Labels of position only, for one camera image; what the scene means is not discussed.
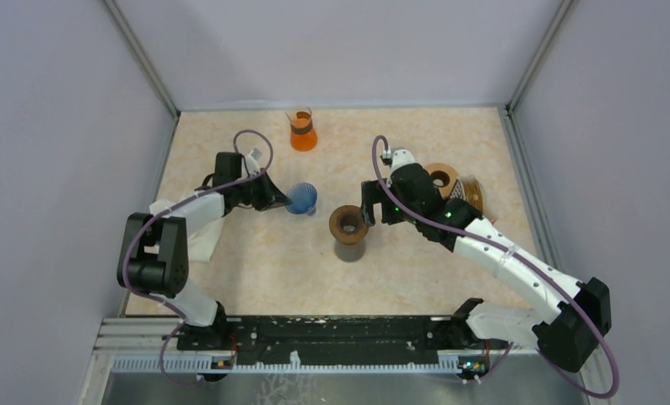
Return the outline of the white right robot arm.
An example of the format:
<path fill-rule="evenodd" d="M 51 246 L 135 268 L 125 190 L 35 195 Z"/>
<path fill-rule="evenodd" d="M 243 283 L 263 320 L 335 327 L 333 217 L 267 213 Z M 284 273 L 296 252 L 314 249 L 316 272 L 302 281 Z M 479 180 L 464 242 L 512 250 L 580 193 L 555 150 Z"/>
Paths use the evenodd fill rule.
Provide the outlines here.
<path fill-rule="evenodd" d="M 610 290 L 603 281 L 582 282 L 523 250 L 466 200 L 441 196 L 422 165 L 401 165 L 384 181 L 362 182 L 360 215 L 368 227 L 375 224 L 375 205 L 383 224 L 412 224 L 425 239 L 490 271 L 530 305 L 466 301 L 452 325 L 460 346 L 473 348 L 490 338 L 518 343 L 577 372 L 609 332 Z"/>

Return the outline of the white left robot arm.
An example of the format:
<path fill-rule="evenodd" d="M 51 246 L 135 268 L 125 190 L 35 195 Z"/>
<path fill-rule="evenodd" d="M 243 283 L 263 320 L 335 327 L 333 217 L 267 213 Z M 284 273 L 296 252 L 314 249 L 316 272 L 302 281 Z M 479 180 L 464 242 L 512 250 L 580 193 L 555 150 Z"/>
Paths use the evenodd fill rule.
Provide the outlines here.
<path fill-rule="evenodd" d="M 188 239 L 243 205 L 258 212 L 291 203 L 259 165 L 260 152 L 220 152 L 214 172 L 179 202 L 127 218 L 117 282 L 166 305 L 181 318 L 180 350 L 226 350 L 235 343 L 224 306 L 189 277 Z"/>

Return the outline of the blue glass dripper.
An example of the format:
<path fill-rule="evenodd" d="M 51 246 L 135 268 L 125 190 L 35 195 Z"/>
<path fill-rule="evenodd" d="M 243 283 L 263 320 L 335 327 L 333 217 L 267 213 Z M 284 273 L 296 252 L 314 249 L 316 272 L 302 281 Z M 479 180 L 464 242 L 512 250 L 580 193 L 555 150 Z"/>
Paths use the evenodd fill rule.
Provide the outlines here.
<path fill-rule="evenodd" d="M 317 189 L 308 182 L 293 185 L 286 193 L 290 203 L 286 210 L 294 215 L 312 216 L 316 213 Z"/>

